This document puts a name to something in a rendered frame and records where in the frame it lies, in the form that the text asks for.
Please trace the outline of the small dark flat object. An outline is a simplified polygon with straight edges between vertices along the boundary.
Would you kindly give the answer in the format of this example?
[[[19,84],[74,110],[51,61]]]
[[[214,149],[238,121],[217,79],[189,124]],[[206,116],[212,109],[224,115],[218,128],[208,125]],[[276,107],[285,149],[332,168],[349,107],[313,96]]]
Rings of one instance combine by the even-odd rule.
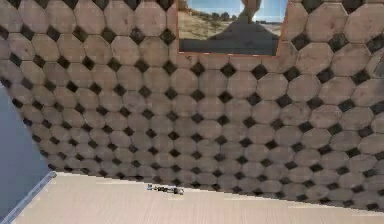
[[[147,184],[147,190],[149,191],[159,191],[165,193],[171,193],[176,195],[184,195],[184,190],[178,187],[166,187],[166,186],[155,186],[153,184]]]

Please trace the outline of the orange framed window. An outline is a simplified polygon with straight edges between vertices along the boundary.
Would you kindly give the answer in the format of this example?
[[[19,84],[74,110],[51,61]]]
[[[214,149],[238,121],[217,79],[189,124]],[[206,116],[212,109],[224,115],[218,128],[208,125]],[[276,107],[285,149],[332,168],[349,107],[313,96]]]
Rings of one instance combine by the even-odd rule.
[[[276,56],[290,0],[178,0],[182,53]]]

